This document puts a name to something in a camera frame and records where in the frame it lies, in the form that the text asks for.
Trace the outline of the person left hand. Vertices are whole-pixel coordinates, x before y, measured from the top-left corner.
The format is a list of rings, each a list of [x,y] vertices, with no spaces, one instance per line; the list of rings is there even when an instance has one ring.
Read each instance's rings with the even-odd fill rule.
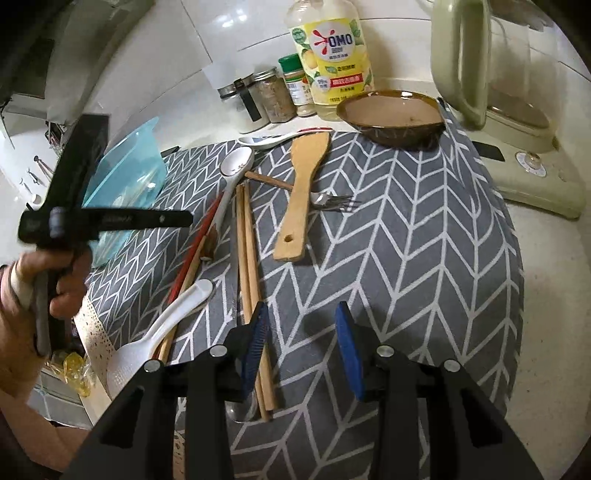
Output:
[[[7,395],[27,401],[44,364],[34,342],[34,280],[49,270],[63,273],[57,283],[57,296],[50,302],[50,314],[70,320],[82,306],[91,263],[91,250],[85,247],[78,253],[28,251],[1,268],[1,390]]]

